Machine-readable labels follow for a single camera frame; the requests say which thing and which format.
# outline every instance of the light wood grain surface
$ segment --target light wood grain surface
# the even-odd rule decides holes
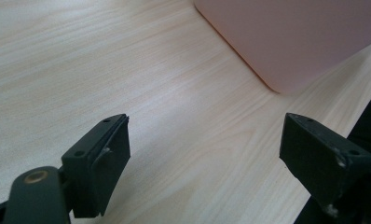
[[[292,223],[309,195],[279,160],[285,113],[346,136],[370,98],[371,46],[280,95],[191,0],[0,1],[0,202],[127,113],[106,215],[74,223]]]

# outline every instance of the pink object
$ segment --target pink object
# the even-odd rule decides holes
[[[196,0],[195,5],[278,92],[299,91],[371,44],[371,0]]]

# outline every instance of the wooden table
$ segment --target wooden table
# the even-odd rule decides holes
[[[370,98],[371,46],[281,95],[192,0],[0,1],[0,202],[127,113],[131,159],[106,215],[74,223],[292,223],[309,195],[279,159],[285,113],[346,136]]]

